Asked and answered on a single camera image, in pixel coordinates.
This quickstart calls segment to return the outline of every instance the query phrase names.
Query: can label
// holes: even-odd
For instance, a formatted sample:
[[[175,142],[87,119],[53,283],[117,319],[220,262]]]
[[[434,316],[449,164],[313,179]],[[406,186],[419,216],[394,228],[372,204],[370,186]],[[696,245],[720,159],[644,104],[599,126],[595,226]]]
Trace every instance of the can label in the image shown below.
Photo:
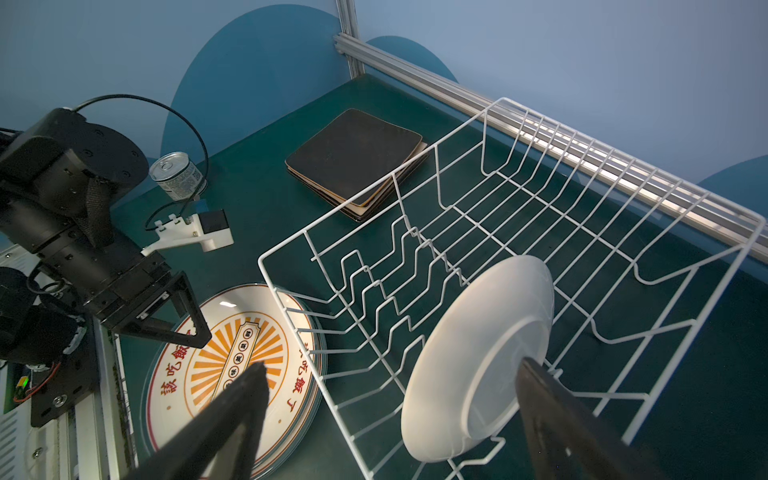
[[[171,200],[185,200],[192,196],[202,179],[203,175],[190,162],[187,168],[179,172],[178,175],[169,180],[158,181],[157,184],[168,193]],[[198,193],[202,192],[205,187],[203,185]]]

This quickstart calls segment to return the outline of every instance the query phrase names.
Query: black cable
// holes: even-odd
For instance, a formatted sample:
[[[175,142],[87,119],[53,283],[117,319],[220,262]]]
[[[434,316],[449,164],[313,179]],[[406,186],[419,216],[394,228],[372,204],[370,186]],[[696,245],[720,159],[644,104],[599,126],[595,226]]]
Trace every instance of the black cable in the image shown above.
[[[175,111],[173,108],[171,108],[171,107],[169,107],[169,106],[167,106],[165,104],[162,104],[159,101],[152,100],[151,98],[140,97],[138,95],[130,95],[130,94],[102,95],[100,97],[92,98],[91,100],[88,100],[88,101],[86,101],[84,103],[79,104],[77,107],[73,108],[72,111],[80,111],[83,108],[87,107],[88,105],[96,103],[97,101],[111,100],[112,98],[130,98],[130,99],[133,99],[133,100],[146,101],[147,103],[151,103],[152,105],[157,105],[158,107],[165,108],[170,113],[172,113],[172,114],[176,115],[177,117],[179,117],[185,124],[187,124],[187,126],[194,132],[195,136],[197,137],[198,141],[200,142],[200,146],[203,148],[203,156],[204,156],[204,162],[205,162],[205,173],[203,174],[203,180],[201,180],[200,183],[197,184],[197,187],[194,189],[194,192],[192,192],[192,194],[189,196],[189,198],[184,200],[184,205],[181,206],[181,210],[179,210],[179,213],[177,215],[177,217],[181,217],[184,214],[184,210],[187,208],[187,205],[189,205],[189,203],[192,200],[192,198],[195,195],[197,195],[198,191],[203,187],[203,185],[205,185],[206,181],[208,180],[208,167],[209,167],[209,163],[210,162],[209,162],[209,159],[208,159],[208,149],[205,148],[205,142],[203,141],[203,138],[200,136],[200,133],[192,125],[192,123],[190,123],[189,120],[184,118],[184,116],[182,114],[180,114],[179,112]],[[170,205],[178,204],[181,201],[182,200],[176,200],[174,202],[170,202],[169,204],[165,204],[164,206],[162,206],[162,207],[158,208],[157,210],[155,210],[154,213],[152,213],[150,215],[150,217],[147,219],[147,221],[144,222],[144,229],[147,232],[153,231],[154,228],[147,228],[147,225],[149,223],[151,223],[152,219],[154,219],[154,216],[157,215],[157,213],[160,212],[160,210],[163,210],[165,207],[169,207]]]
[[[67,283],[64,280],[59,280],[58,282],[51,282],[48,285],[42,287],[41,289],[36,289],[32,286],[32,281],[35,279],[35,277],[40,273],[39,264],[35,266],[35,268],[32,269],[32,271],[27,276],[27,290],[29,290],[32,293],[36,293],[38,295],[53,295],[54,293],[61,292],[66,286]],[[55,290],[48,290],[49,287],[58,285],[58,288]]]

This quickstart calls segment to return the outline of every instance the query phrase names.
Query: tin can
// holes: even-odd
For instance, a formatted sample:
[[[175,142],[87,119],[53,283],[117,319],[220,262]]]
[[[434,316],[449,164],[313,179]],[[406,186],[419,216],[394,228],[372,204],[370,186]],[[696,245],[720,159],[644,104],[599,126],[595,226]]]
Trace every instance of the tin can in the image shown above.
[[[201,181],[204,184],[198,194],[208,186],[203,175],[194,163],[190,162],[189,156],[180,151],[164,155],[154,162],[149,167],[149,176],[173,200],[186,200],[191,197]]]

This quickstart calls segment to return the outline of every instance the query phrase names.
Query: black strap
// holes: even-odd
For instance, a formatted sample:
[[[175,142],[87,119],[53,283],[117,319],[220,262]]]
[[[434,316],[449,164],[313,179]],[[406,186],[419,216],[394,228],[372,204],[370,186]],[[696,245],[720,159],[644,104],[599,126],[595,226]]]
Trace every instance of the black strap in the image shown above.
[[[85,194],[87,216],[75,219],[91,244],[96,248],[106,247],[114,242],[112,219],[109,215],[111,197],[112,189],[109,182],[103,178],[92,177],[88,181],[88,189]]]

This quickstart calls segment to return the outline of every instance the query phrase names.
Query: white plate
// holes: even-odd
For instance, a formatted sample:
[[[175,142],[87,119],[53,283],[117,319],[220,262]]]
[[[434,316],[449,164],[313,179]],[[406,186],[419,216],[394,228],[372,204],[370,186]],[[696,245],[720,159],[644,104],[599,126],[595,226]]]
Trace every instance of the white plate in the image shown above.
[[[455,457],[509,421],[520,361],[544,360],[553,306],[549,269],[527,255],[496,263],[458,296],[408,381],[401,430],[414,458]]]
[[[303,308],[289,295],[281,293],[280,298],[289,308]],[[266,285],[233,287],[200,309],[213,338],[203,349],[169,344],[160,354],[147,395],[149,439],[155,449],[162,447],[247,365],[264,362],[270,403],[252,478],[263,476],[292,452],[314,417],[319,389],[309,362]],[[297,328],[315,328],[308,316],[289,315]],[[188,330],[194,332],[190,319],[177,329]],[[321,335],[304,332],[300,337],[309,350],[324,348]],[[318,357],[322,372],[325,359]]]

